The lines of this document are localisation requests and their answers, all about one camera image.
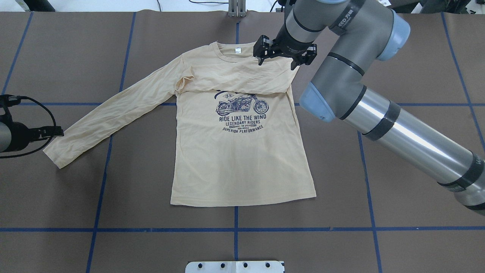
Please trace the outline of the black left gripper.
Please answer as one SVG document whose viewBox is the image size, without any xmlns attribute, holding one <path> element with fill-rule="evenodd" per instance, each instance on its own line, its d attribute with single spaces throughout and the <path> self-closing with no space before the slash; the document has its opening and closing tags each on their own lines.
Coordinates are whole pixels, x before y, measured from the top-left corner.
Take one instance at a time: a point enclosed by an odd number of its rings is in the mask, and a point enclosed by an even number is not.
<svg viewBox="0 0 485 273">
<path fill-rule="evenodd" d="M 11 150 L 23 150 L 29 143 L 40 141 L 42 138 L 63 137 L 64 130 L 61 126 L 28 128 L 23 123 L 13 122 L 11 124 L 11 136 Z"/>
</svg>

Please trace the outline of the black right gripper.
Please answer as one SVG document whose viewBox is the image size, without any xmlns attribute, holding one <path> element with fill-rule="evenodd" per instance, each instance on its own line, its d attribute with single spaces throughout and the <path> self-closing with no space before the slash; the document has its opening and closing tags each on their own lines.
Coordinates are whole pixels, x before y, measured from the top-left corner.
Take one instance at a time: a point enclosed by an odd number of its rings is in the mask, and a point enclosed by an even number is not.
<svg viewBox="0 0 485 273">
<path fill-rule="evenodd" d="M 317 45 L 313 45 L 314 40 L 302 42 L 291 36 L 287 27 L 281 27 L 277 37 L 273 40 L 268 36 L 260 36 L 253 45 L 253 57 L 258 60 L 261 66 L 268 58 L 286 57 L 292 58 L 291 71 L 298 66 L 310 65 L 317 57 Z"/>
</svg>

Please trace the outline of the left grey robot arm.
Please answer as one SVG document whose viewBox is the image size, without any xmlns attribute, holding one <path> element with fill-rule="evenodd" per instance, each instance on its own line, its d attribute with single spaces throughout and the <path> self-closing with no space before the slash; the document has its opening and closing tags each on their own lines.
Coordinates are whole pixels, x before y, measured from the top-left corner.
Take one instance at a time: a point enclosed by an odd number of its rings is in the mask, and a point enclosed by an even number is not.
<svg viewBox="0 0 485 273">
<path fill-rule="evenodd" d="M 0 127 L 1 152 L 22 151 L 32 142 L 64 136 L 64 130 L 60 126 L 28 128 L 20 122 L 1 122 Z"/>
</svg>

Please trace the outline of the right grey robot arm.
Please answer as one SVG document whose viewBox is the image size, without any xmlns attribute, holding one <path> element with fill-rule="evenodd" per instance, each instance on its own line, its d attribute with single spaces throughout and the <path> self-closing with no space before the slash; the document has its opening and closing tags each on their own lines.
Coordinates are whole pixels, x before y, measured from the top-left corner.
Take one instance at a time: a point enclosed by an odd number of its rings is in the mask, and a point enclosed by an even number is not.
<svg viewBox="0 0 485 273">
<path fill-rule="evenodd" d="M 284 57 L 290 69 L 309 66 L 325 31 L 337 38 L 300 97 L 318 119 L 339 119 L 426 173 L 466 209 L 484 215 L 484 158 L 433 129 L 369 87 L 405 46 L 410 24 L 377 0 L 288 0 L 274 38 L 261 35 L 253 57 L 262 65 Z"/>
</svg>

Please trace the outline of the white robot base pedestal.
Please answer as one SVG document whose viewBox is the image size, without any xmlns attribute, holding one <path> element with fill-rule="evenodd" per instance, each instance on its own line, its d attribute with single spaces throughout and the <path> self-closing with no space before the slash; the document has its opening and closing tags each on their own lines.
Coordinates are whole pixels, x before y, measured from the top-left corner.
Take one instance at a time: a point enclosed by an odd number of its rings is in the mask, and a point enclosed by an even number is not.
<svg viewBox="0 0 485 273">
<path fill-rule="evenodd" d="M 185 268 L 186 273 L 284 273 L 284 261 L 193 261 Z"/>
</svg>

